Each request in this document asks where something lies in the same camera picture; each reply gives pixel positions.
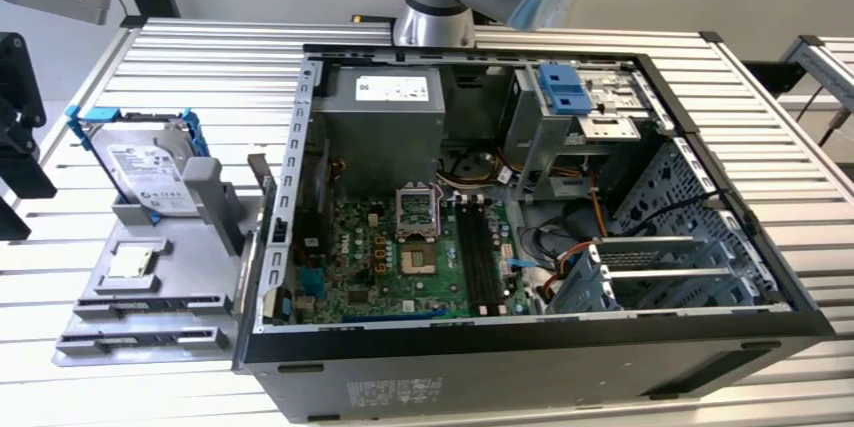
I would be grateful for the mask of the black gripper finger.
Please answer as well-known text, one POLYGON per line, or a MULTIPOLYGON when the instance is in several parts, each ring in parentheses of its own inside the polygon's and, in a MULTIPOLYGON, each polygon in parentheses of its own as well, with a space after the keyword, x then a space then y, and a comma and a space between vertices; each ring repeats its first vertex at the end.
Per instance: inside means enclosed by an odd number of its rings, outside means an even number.
POLYGON ((0 198, 0 240, 23 241, 31 235, 31 228, 10 204, 0 198))
POLYGON ((20 199, 50 199, 56 187, 31 153, 2 147, 2 179, 20 199))

